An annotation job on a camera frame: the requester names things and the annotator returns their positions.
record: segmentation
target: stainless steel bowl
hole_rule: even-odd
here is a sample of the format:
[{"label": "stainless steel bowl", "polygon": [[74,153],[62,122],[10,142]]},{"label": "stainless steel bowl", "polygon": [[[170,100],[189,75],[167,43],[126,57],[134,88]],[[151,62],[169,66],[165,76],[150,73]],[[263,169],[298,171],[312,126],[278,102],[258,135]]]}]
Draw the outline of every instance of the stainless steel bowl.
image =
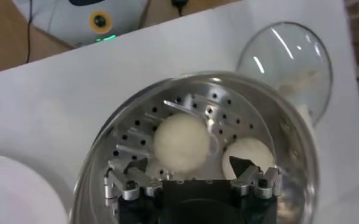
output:
[{"label": "stainless steel bowl", "polygon": [[[211,136],[207,162],[187,176],[154,159],[154,131],[175,113],[199,117]],[[116,223],[116,208],[104,199],[108,164],[123,169],[133,159],[148,158],[152,168],[147,174],[158,179],[223,179],[224,148],[246,136],[265,143],[283,173],[277,222],[311,223],[319,175],[315,145],[305,122],[268,85],[228,72],[164,80],[124,102],[104,124],[85,160],[75,187],[71,223]]]}]

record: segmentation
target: clear glass lid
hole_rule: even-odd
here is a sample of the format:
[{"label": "clear glass lid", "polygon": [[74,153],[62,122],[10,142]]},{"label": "clear glass lid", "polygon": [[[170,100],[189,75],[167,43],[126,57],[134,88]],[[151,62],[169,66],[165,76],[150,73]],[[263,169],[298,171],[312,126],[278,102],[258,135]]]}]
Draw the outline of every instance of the clear glass lid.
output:
[{"label": "clear glass lid", "polygon": [[273,86],[312,123],[324,114],[332,87],[329,56],[309,29],[279,23],[261,30],[244,48],[237,72]]}]

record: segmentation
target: white fluffy ball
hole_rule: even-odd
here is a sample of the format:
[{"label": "white fluffy ball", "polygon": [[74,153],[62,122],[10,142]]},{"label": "white fluffy ball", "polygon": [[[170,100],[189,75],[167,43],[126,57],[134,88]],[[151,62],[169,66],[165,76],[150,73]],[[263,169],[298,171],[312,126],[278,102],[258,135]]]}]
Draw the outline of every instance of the white fluffy ball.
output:
[{"label": "white fluffy ball", "polygon": [[210,137],[205,124],[189,114],[165,119],[154,136],[155,157],[173,172],[189,172],[207,159]]},{"label": "white fluffy ball", "polygon": [[264,143],[256,138],[242,138],[229,145],[222,156],[222,171],[227,180],[237,178],[229,162],[230,156],[249,159],[264,172],[274,167],[274,157]]}]

